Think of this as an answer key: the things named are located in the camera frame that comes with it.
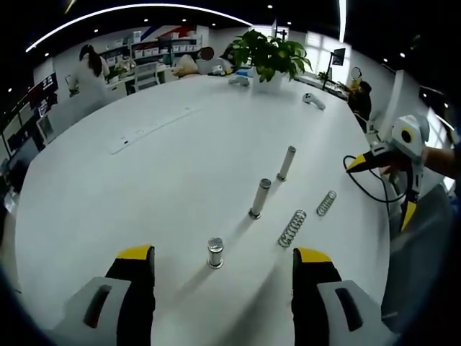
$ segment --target monitor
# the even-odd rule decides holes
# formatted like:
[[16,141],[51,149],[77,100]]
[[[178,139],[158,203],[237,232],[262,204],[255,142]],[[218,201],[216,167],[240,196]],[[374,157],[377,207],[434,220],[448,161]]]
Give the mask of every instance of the monitor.
[[40,83],[35,85],[27,93],[30,108],[34,110],[42,104],[51,94],[58,90],[58,81],[56,79],[56,72],[43,79]]

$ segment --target window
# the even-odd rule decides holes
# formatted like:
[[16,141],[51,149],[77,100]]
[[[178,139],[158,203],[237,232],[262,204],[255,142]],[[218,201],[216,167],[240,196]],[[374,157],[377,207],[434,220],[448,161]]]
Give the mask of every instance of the window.
[[333,80],[345,84],[347,83],[351,65],[351,46],[316,32],[308,32],[305,37],[305,49],[308,54],[308,59],[312,64],[312,72],[315,74],[326,72],[330,61],[330,53],[339,48],[346,48],[343,66],[331,65],[331,68],[333,71]]

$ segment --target sleeve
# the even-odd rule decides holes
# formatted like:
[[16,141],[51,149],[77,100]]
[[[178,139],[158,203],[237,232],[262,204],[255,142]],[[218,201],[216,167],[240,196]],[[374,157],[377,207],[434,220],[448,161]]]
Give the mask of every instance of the sleeve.
[[102,63],[102,75],[104,77],[107,77],[109,76],[109,67],[107,66],[106,60],[103,57],[100,57],[100,58],[101,58],[101,63]]

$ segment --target ceiling light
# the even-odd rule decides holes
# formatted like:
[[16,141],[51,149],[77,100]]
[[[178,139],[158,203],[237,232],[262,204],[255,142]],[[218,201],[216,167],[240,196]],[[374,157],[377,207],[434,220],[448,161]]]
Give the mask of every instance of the ceiling light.
[[253,26],[253,24],[251,24],[250,22],[247,22],[247,21],[245,21],[243,19],[239,19],[237,17],[233,17],[233,16],[230,16],[230,15],[222,13],[222,12],[213,11],[211,9],[203,9],[202,7],[196,7],[196,6],[179,5],[179,4],[132,4],[132,5],[123,5],[123,6],[112,7],[110,9],[102,9],[101,11],[96,11],[96,12],[93,12],[93,13],[90,13],[90,14],[85,14],[82,17],[75,18],[74,20],[71,20],[70,22],[67,22],[67,23],[63,24],[60,27],[57,27],[53,31],[50,31],[48,34],[46,34],[45,36],[43,36],[40,39],[38,39],[37,41],[35,41],[33,44],[31,44],[26,49],[26,53],[30,52],[36,45],[43,42],[44,40],[46,40],[50,36],[54,35],[58,31],[61,31],[62,29],[66,28],[66,27],[68,27],[68,26],[70,26],[72,24],[75,24],[75,23],[80,22],[82,20],[85,20],[87,18],[97,16],[99,14],[112,12],[112,11],[117,11],[119,9],[134,9],[134,8],[138,8],[138,7],[174,7],[174,8],[178,8],[178,9],[194,9],[196,11],[207,12],[207,13],[211,13],[211,14],[216,14],[216,15],[221,16],[221,17],[226,17],[226,18],[235,20],[237,22],[243,23],[245,25],[248,25],[249,27]]
[[346,34],[346,0],[339,1],[339,42],[344,43],[344,35]]
[[452,126],[452,124],[448,123],[443,117],[441,117],[440,115],[435,115],[440,121],[442,121],[446,126],[448,126],[448,128],[451,130],[451,131],[454,131],[455,128]]

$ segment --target black cable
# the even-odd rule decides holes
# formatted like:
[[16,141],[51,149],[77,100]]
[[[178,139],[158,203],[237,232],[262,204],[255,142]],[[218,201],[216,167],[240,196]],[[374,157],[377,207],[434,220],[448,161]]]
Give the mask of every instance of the black cable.
[[[347,165],[346,165],[346,159],[356,159],[355,156],[352,156],[352,155],[346,155],[344,158],[343,158],[343,165],[344,165],[344,169],[347,169]],[[386,185],[384,183],[384,181],[382,180],[382,178],[380,176],[378,176],[376,173],[374,173],[371,169],[369,169],[369,171],[376,177],[378,178],[381,183],[382,183],[382,186],[384,187],[384,193],[385,193],[385,197],[386,199],[385,200],[381,200],[379,198],[376,198],[375,196],[371,195],[368,191],[366,191],[366,189],[363,188],[363,186],[360,185],[360,183],[358,183],[358,181],[356,181],[356,179],[352,176],[352,173],[348,173],[348,175],[351,177],[352,181],[355,182],[355,184],[365,193],[365,195],[367,195],[368,197],[372,198],[373,200],[376,200],[377,202],[380,202],[380,203],[386,203],[388,205],[388,209],[389,209],[389,203],[394,203],[394,202],[397,202],[398,200],[400,200],[403,196],[406,195],[406,192],[403,193],[401,196],[397,197],[396,199],[394,200],[389,200],[388,198],[388,191],[386,190]]]

